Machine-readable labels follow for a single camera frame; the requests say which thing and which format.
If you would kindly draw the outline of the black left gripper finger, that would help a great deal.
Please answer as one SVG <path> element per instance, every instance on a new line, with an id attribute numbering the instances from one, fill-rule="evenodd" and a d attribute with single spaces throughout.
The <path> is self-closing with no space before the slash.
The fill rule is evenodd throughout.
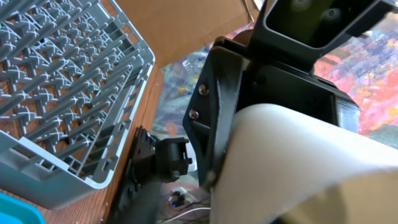
<path id="1" fill-rule="evenodd" d="M 144 181 L 153 173 L 150 159 L 154 157 L 155 144 L 158 140 L 155 134 L 143 126 L 136 128 L 126 165 L 118 180 L 118 188 L 111 203 L 107 223 L 117 223 L 117 219 L 127 210 L 127 206 L 136 199 Z"/>

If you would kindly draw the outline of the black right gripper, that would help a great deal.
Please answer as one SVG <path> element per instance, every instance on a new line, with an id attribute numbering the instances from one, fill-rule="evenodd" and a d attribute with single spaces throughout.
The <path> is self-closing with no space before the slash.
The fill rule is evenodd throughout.
<path id="1" fill-rule="evenodd" d="M 197 157 L 200 187 L 209 189 L 218 180 L 234 115 L 260 103 L 283 106 L 354 133 L 359 130 L 359 106 L 332 82 L 219 37 L 183 117 Z"/>

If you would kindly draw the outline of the white cup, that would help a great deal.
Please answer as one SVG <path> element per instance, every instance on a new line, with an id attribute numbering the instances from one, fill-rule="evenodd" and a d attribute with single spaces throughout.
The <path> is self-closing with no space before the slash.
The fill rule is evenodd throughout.
<path id="1" fill-rule="evenodd" d="M 396 223 L 397 150 L 272 104 L 233 120 L 212 223 Z"/>

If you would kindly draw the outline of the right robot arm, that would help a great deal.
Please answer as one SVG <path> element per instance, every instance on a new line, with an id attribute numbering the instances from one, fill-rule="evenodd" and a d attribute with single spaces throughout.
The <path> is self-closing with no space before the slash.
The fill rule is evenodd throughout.
<path id="1" fill-rule="evenodd" d="M 206 58 L 183 117 L 201 187 L 220 176 L 234 115 L 271 103 L 352 132 L 359 106 L 315 75 L 315 63 L 396 12 L 383 0 L 278 0 L 264 4 L 248 42 L 219 37 Z"/>

